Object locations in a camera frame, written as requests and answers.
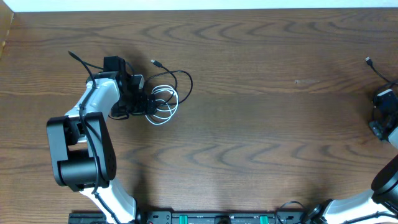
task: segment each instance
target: black cable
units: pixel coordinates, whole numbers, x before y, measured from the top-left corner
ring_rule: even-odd
[[[288,206],[288,205],[291,205],[291,204],[294,204],[294,203],[300,205],[305,211],[307,210],[307,209],[305,208],[305,206],[304,206],[303,204],[301,204],[300,202],[298,202],[298,201],[289,201],[289,202],[286,202],[286,203],[284,203],[281,207],[279,207],[279,208],[275,211],[275,223],[276,223],[276,220],[278,219],[278,221],[279,221],[280,224],[285,224],[285,223],[283,223],[282,220],[280,219],[280,216],[278,216],[278,212],[279,212],[279,210],[282,209],[283,207]]]
[[[70,56],[72,56],[74,59],[78,60],[86,68],[86,70],[91,78],[91,81],[93,81],[93,89],[95,89],[97,85],[95,83],[94,76],[93,76],[92,72],[90,71],[90,69],[87,67],[86,63],[82,59],[80,59],[80,57],[75,55],[75,53],[73,53],[71,51],[68,51],[68,53]]]
[[[391,214],[384,213],[384,212],[376,212],[375,214],[368,215],[368,216],[365,216],[365,217],[355,218],[353,220],[348,220],[348,221],[345,221],[343,223],[344,224],[352,224],[352,223],[357,223],[357,222],[369,220],[371,218],[379,218],[379,217],[382,217],[382,216],[391,217],[391,218],[395,218],[395,219],[398,218],[396,215],[391,215]]]
[[[101,67],[98,67],[98,66],[96,66],[96,65],[92,65],[92,64],[90,64],[90,63],[88,63],[88,62],[85,62],[85,61],[83,61],[86,65],[88,65],[88,66],[91,66],[91,67],[93,67],[93,68],[98,68],[98,69],[100,69],[100,70],[104,70],[104,68],[101,68]]]
[[[177,77],[176,77],[172,72],[170,72],[170,70],[167,69],[165,66],[162,65],[161,68],[163,68],[164,70],[166,70],[166,72],[168,72],[169,74],[171,74],[171,75],[174,77],[174,79],[175,79],[175,86],[173,86],[173,89],[174,89],[175,91],[177,91],[177,85],[178,85]],[[164,103],[162,103],[162,105],[167,104],[167,103],[173,98],[173,96],[174,96],[174,93],[172,93],[172,95],[170,96],[170,98],[167,99]]]
[[[191,92],[192,92],[192,89],[193,89],[193,80],[192,80],[192,76],[191,76],[188,72],[186,72],[186,71],[184,71],[184,70],[170,71],[170,73],[184,73],[184,74],[186,74],[186,75],[189,77],[189,79],[190,79],[190,82],[191,82],[190,90],[189,90],[188,94],[185,96],[185,98],[184,98],[183,100],[179,101],[179,104],[181,104],[182,102],[184,102],[184,101],[189,97],[189,95],[190,95]],[[149,82],[149,80],[151,80],[151,79],[153,79],[153,78],[156,78],[156,77],[159,77],[159,76],[161,76],[161,75],[170,74],[170,73],[169,73],[169,72],[162,72],[162,73],[159,73],[159,74],[157,74],[157,75],[153,75],[153,76],[149,77],[149,78],[144,82],[144,87],[143,87],[142,89],[145,88],[145,86],[146,86],[146,84]],[[168,106],[174,106],[174,105],[176,105],[176,103],[170,103],[170,104],[168,104],[168,103],[162,103],[162,104],[159,105],[159,106],[166,106],[166,104],[167,104]]]
[[[374,73],[376,73],[380,78],[382,78],[384,81],[386,82],[391,82],[390,80],[388,80],[386,77],[384,77],[384,75],[381,75],[380,72],[378,72],[374,67],[373,67],[373,62],[372,59],[370,57],[365,58],[365,61],[367,63],[367,65],[369,65],[372,70],[374,71]]]
[[[101,196],[97,192],[98,185],[99,185],[99,180],[100,180],[100,162],[99,162],[99,159],[98,159],[98,156],[97,156],[97,152],[95,150],[95,145],[94,145],[93,139],[91,138],[91,135],[90,135],[90,132],[88,131],[87,126],[89,126],[96,135],[98,135],[98,133],[96,133],[95,130],[93,129],[93,127],[91,127],[91,125],[87,123],[85,117],[83,116],[83,111],[85,110],[85,105],[87,104],[87,101],[90,98],[90,96],[93,94],[93,92],[95,90],[95,87],[96,87],[96,83],[95,83],[95,80],[93,78],[93,74],[91,73],[90,69],[86,66],[84,61],[82,61],[82,59],[80,59],[77,55],[75,55],[72,52],[69,52],[69,54],[74,59],[78,60],[79,62],[81,62],[84,65],[84,67],[87,69],[88,73],[90,74],[90,78],[93,81],[93,85],[91,87],[91,90],[88,92],[88,94],[83,99],[83,101],[79,104],[79,119],[80,119],[80,123],[83,126],[83,129],[85,131],[88,144],[90,145],[91,152],[93,153],[94,164],[95,164],[96,177],[95,177],[94,189],[93,189],[91,194],[93,194],[95,196],[95,198],[100,202],[100,204],[104,207],[104,209],[107,212],[109,212],[109,214],[111,214],[111,216],[112,216],[113,220],[116,222],[116,224],[121,224],[121,222],[116,217],[115,213],[112,212],[112,210],[105,204],[105,202],[103,201],[103,199],[101,198]]]
[[[98,134],[98,132],[95,130],[95,128],[93,128],[92,125],[88,122],[86,122],[86,126],[94,133],[95,137],[97,137],[97,139],[102,142],[101,136],[100,136],[100,134]]]
[[[127,66],[130,68],[131,72],[132,72],[132,79],[134,80],[135,76],[136,76],[136,71],[135,69],[132,67],[132,65],[130,64],[130,62],[126,62]]]
[[[142,90],[145,91],[145,85],[149,82],[149,80],[151,80],[151,79],[153,79],[153,78],[156,78],[156,77],[159,77],[159,76],[161,76],[161,75],[165,75],[165,74],[170,74],[171,76],[173,76],[174,82],[175,82],[174,89],[176,90],[176,89],[177,89],[177,85],[178,85],[177,77],[174,75],[174,72],[176,72],[176,71],[169,71],[169,70],[168,70],[167,68],[165,68],[160,62],[158,62],[158,61],[156,61],[156,60],[151,60],[150,62],[152,62],[154,65],[158,66],[159,68],[163,68],[164,70],[166,70],[166,72],[162,72],[162,73],[159,73],[159,74],[157,74],[157,75],[153,75],[153,76],[149,77],[149,78],[144,82],[144,86],[142,87]]]

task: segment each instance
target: wood grain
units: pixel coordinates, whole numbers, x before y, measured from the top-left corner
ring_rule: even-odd
[[[398,9],[17,14],[0,60],[0,222],[97,210],[52,175],[45,124],[87,78],[67,50],[98,65],[119,55],[146,77],[161,72],[152,58],[192,74],[166,125],[107,121],[117,175],[144,209],[273,210],[368,189],[397,151],[368,128],[383,81],[364,58],[398,75],[397,22]]]

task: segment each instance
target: robotic arm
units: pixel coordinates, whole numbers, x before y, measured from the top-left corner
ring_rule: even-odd
[[[151,115],[156,112],[154,94],[143,91],[142,75],[129,75],[117,56],[104,58],[103,72],[92,75],[86,63],[71,53],[89,71],[86,91],[64,116],[47,122],[55,181],[89,197],[105,218],[95,223],[139,224],[337,224],[398,222],[398,156],[376,176],[372,189],[343,200],[327,200],[306,212],[277,213],[141,213],[136,201],[116,178],[116,156],[105,125],[114,117]],[[87,149],[68,147],[87,143]],[[78,223],[91,223],[87,215]]]
[[[70,52],[72,57],[84,64]],[[108,223],[139,222],[136,201],[127,194],[116,176],[116,157],[105,121],[129,113],[154,114],[155,97],[147,96],[142,75],[130,76],[125,61],[104,58],[104,72],[92,76],[79,102],[65,116],[47,123],[55,180],[86,195],[106,215]],[[88,142],[87,149],[68,146]]]
[[[314,223],[398,222],[398,156],[374,178],[372,189],[343,200],[327,200],[312,208],[305,221]]]

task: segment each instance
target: green terminal block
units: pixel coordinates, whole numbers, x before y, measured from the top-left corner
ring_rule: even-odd
[[[180,224],[188,224],[188,215],[180,215]]]
[[[268,216],[260,216],[260,224],[269,224],[268,223]]]

